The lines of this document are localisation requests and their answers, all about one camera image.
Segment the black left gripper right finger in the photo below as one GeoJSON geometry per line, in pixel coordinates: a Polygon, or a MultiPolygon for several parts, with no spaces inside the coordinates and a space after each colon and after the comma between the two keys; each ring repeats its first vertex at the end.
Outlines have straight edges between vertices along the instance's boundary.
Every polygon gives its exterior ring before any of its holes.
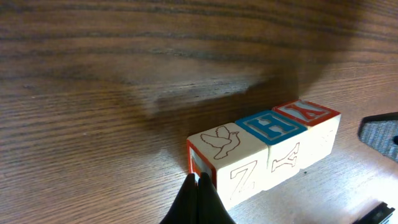
{"type": "Polygon", "coordinates": [[[219,198],[210,176],[202,172],[197,191],[198,224],[235,224],[221,199],[219,198]]]}

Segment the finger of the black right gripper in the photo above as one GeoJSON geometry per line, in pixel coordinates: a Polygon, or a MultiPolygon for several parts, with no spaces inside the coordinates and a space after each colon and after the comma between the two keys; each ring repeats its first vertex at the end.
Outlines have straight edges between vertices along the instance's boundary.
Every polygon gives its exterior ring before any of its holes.
{"type": "Polygon", "coordinates": [[[364,217],[353,222],[353,224],[389,224],[394,211],[395,208],[388,207],[387,203],[381,202],[364,217]]]}
{"type": "Polygon", "coordinates": [[[397,112],[363,118],[358,138],[365,145],[397,162],[397,112]]]}

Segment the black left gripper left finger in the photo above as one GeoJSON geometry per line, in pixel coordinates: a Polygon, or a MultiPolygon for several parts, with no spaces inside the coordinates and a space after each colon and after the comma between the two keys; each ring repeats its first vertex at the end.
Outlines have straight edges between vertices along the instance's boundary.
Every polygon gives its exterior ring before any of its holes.
{"type": "Polygon", "coordinates": [[[178,194],[160,224],[196,224],[197,184],[195,175],[188,174],[178,194]]]}

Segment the wooden block ice cream picture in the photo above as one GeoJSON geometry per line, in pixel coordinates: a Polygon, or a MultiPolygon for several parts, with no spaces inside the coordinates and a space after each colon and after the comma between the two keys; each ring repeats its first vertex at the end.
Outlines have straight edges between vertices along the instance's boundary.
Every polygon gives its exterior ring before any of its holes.
{"type": "Polygon", "coordinates": [[[225,209],[266,189],[268,146],[234,123],[187,138],[188,169],[206,172],[225,209]]]}

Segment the wooden block red U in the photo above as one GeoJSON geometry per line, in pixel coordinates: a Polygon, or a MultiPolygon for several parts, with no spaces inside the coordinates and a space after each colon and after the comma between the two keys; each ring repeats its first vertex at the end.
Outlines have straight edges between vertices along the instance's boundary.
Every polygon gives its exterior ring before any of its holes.
{"type": "Polygon", "coordinates": [[[295,100],[275,106],[273,111],[292,119],[308,129],[303,140],[299,164],[305,169],[322,160],[333,149],[341,113],[316,103],[295,100]]]}

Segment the wooden block blue L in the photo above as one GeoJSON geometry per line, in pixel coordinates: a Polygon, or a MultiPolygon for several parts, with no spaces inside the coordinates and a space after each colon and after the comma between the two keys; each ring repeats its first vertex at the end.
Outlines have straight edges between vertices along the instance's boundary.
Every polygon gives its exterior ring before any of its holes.
{"type": "Polygon", "coordinates": [[[267,110],[235,123],[261,140],[268,148],[265,189],[269,190],[298,174],[302,143],[308,129],[275,111],[267,110]]]}

